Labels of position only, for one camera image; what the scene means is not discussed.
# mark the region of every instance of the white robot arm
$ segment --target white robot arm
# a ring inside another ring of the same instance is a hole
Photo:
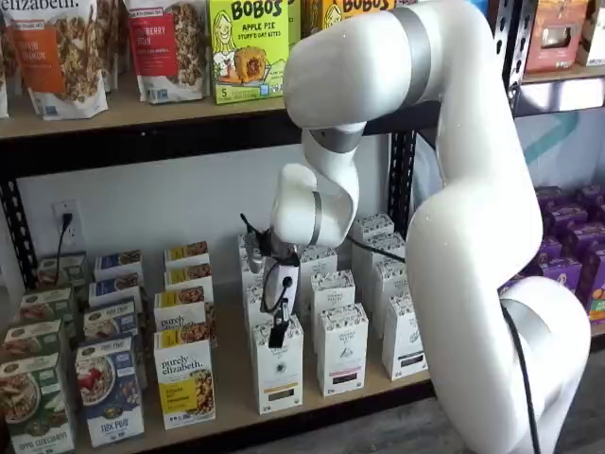
[[[519,358],[497,288],[536,253],[542,221],[494,55],[469,2],[421,3],[349,19],[302,40],[285,68],[285,105],[313,172],[282,171],[271,228],[282,241],[336,246],[358,202],[354,152],[365,122],[441,101],[444,189],[412,219],[406,260],[431,379],[480,454],[532,452]],[[527,360],[543,452],[553,452],[581,378],[590,326],[576,297],[543,278],[502,295]]]

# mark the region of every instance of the bobo's box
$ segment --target bobo's box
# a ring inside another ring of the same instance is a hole
[[[286,0],[209,0],[216,104],[281,96],[288,46]]]
[[[76,374],[93,447],[145,431],[132,336],[80,346]]]
[[[303,329],[295,315],[285,332],[282,348],[268,348],[273,322],[254,328],[252,364],[260,414],[303,403]]]

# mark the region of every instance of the floor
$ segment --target floor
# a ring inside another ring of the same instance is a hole
[[[468,454],[435,399],[238,454]],[[605,352],[591,355],[558,453],[605,454]]]

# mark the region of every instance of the product box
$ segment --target product box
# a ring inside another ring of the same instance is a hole
[[[260,414],[303,404],[303,329],[290,319],[282,348],[269,348],[273,323],[253,329],[252,364],[256,404]]]
[[[23,322],[62,319],[69,340],[74,340],[78,332],[75,314],[74,290],[70,286],[28,291],[19,304],[19,317]]]
[[[382,339],[390,298],[398,295],[409,295],[407,267],[405,263],[388,258],[384,262],[377,263],[372,271],[372,325],[378,339]]]
[[[112,253],[95,260],[95,280],[106,281],[116,277],[136,273],[139,276],[139,285],[143,287],[143,255],[141,250],[126,251],[125,253]]]
[[[215,300],[212,287],[212,267],[209,263],[165,272],[164,287],[167,291],[202,287],[204,301]]]
[[[208,0],[216,104],[281,96],[288,47],[284,0]]]
[[[204,323],[155,333],[154,356],[164,427],[215,419],[209,330]]]
[[[144,309],[139,284],[139,275],[137,273],[93,282],[88,286],[88,304],[94,309],[132,298],[137,313],[142,314]]]
[[[589,246],[605,242],[605,225],[601,222],[589,222],[588,224],[572,227],[568,230],[563,240],[563,255],[576,257],[582,261],[584,253]]]
[[[216,346],[215,304],[204,300],[203,287],[156,294],[153,315],[157,331],[206,323],[210,329],[211,344]]]
[[[577,203],[565,203],[546,210],[543,219],[545,236],[561,236],[570,227],[586,222],[588,213]]]
[[[0,405],[15,454],[76,449],[77,419],[60,356],[16,359],[0,367]]]
[[[319,341],[318,379],[323,396],[363,388],[368,318],[362,305],[323,311]]]
[[[605,323],[605,245],[588,248],[576,296],[586,307],[591,323]]]
[[[382,363],[391,380],[427,369],[411,296],[390,298],[382,342]]]
[[[210,263],[208,243],[200,241],[178,248],[166,249],[164,251],[164,263],[166,271]]]
[[[130,335],[78,348],[76,374],[93,447],[145,432],[136,371]]]
[[[537,275],[544,276],[563,284],[575,292],[578,286],[581,264],[574,257],[560,257],[540,264]]]
[[[299,294],[295,302],[295,310],[301,323],[307,323],[311,317],[311,301],[313,289],[311,276],[336,272],[338,256],[336,249],[323,246],[307,246],[301,253],[301,274],[299,276]]]
[[[311,335],[313,351],[318,351],[320,331],[320,313],[335,307],[355,304],[355,281],[351,271],[336,271],[311,276],[313,300],[311,303]]]
[[[572,66],[587,0],[538,0],[536,19],[527,52],[527,73]]]
[[[605,4],[589,0],[576,61],[584,66],[605,64]]]

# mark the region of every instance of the oatmeal box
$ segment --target oatmeal box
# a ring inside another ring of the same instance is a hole
[[[132,336],[81,345],[76,374],[93,447],[145,432]]]
[[[164,427],[215,419],[209,330],[204,323],[155,333],[154,356]]]
[[[289,52],[284,0],[208,0],[216,104],[281,96]]]
[[[5,362],[0,406],[16,454],[76,449],[76,416],[69,407],[61,354]]]

